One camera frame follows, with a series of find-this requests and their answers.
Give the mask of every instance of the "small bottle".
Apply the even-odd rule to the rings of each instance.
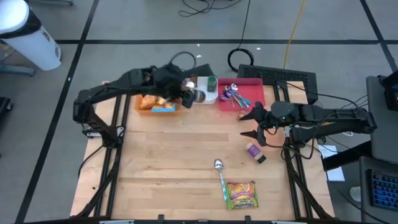
[[[265,155],[260,151],[259,148],[257,148],[257,146],[255,146],[252,142],[249,142],[246,145],[246,150],[249,152],[249,154],[255,159],[257,160],[258,163],[262,163],[264,162],[267,158],[265,157]]]

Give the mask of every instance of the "red tray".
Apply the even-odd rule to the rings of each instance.
[[[218,98],[218,109],[220,111],[250,111],[257,101],[260,101],[264,106],[266,105],[262,80],[260,78],[219,78],[218,96],[223,94],[226,85],[229,86],[232,83],[238,86],[238,93],[242,97],[251,101],[250,107],[240,107],[236,101],[234,101],[235,107],[233,107],[231,101],[223,101]]]

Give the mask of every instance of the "wooden table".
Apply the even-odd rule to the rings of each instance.
[[[292,83],[304,88],[302,82]],[[304,91],[288,87],[291,102],[307,103]],[[271,86],[264,86],[264,96],[269,110],[275,101]],[[114,99],[104,101],[97,105],[96,112],[110,123],[113,106]],[[251,139],[239,133],[255,127],[255,121],[238,122],[236,112],[219,111],[216,105],[195,105],[179,116],[140,116],[132,98],[112,218],[155,220],[158,214],[164,214],[167,220],[243,220],[245,215],[252,220],[294,220],[280,149],[263,147],[267,160],[262,164],[244,150]],[[266,137],[273,145],[284,141],[281,129],[275,136]],[[100,144],[100,138],[89,139],[85,156]],[[82,169],[71,215],[77,214],[98,188],[104,152],[95,155]],[[309,152],[309,148],[302,149],[303,154]],[[259,208],[227,209],[220,175],[213,164],[215,159],[224,163],[226,182],[256,181]],[[334,216],[319,153],[314,152],[309,161],[303,160],[303,166],[308,189]],[[301,214],[305,216],[302,194],[296,188]],[[108,192],[104,194],[101,214],[105,214],[107,201]]]

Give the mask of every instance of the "chip bag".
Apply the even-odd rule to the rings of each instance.
[[[254,188],[254,181],[246,183],[228,182],[227,184],[227,203],[228,209],[246,208],[259,206],[257,193]]]

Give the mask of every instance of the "white paper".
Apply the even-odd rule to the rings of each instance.
[[[329,156],[337,154],[337,148],[336,146],[326,146],[326,145],[319,145],[319,151],[321,151],[322,158],[327,158]],[[328,177],[330,181],[345,181],[344,179],[344,174],[343,174],[343,169],[341,167],[332,169],[328,171]]]

